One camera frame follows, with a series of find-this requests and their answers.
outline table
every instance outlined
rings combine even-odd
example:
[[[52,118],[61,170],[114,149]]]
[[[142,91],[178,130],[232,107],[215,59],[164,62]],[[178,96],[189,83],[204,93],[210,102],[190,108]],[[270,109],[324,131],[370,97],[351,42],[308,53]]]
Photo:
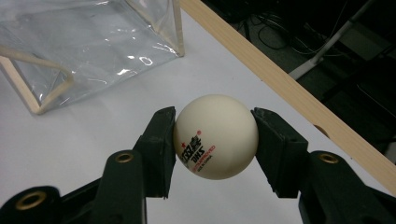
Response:
[[[65,195],[93,181],[108,156],[134,146],[155,111],[173,105],[179,113],[208,93],[275,111],[309,151],[334,152],[366,185],[396,194],[390,162],[200,1],[181,5],[184,58],[84,101],[33,116],[0,76],[0,204],[33,186]],[[191,175],[177,161],[169,199],[148,199],[148,223],[301,223],[297,203],[276,197],[256,161],[220,181]]]

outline white ball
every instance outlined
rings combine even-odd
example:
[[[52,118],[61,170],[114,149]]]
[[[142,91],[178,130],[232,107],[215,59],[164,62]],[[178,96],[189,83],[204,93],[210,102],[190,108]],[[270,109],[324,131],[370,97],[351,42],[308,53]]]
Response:
[[[194,174],[225,179],[242,172],[253,160],[259,131],[253,115],[240,102],[210,94],[190,102],[174,129],[175,150]]]

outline ball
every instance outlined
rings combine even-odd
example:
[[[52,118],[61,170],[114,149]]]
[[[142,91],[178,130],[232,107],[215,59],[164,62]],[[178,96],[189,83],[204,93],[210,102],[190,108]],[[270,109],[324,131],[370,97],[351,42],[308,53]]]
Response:
[[[242,103],[220,94],[197,98],[177,117],[174,146],[180,161],[194,174],[225,179],[253,160],[259,142],[256,121]]]

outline transparent plastic bag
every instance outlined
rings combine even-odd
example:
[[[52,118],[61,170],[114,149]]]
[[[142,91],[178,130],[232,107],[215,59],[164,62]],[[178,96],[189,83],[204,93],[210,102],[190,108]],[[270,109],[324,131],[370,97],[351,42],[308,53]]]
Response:
[[[35,114],[183,55],[178,0],[0,3],[0,64]]]

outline white tabletop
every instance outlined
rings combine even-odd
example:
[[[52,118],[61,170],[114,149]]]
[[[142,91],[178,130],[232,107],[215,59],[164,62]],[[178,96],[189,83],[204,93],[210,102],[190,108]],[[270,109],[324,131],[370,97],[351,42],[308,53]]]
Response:
[[[179,113],[209,93],[275,111],[309,141],[309,151],[342,156],[366,185],[388,193],[189,15],[182,12],[182,20],[184,58],[42,116],[28,112],[0,76],[0,204],[34,186],[65,195],[88,184],[102,175],[108,156],[134,146],[154,112],[173,105]],[[177,161],[169,199],[148,199],[148,223],[302,223],[297,204],[276,197],[255,160],[219,181],[192,175]]]

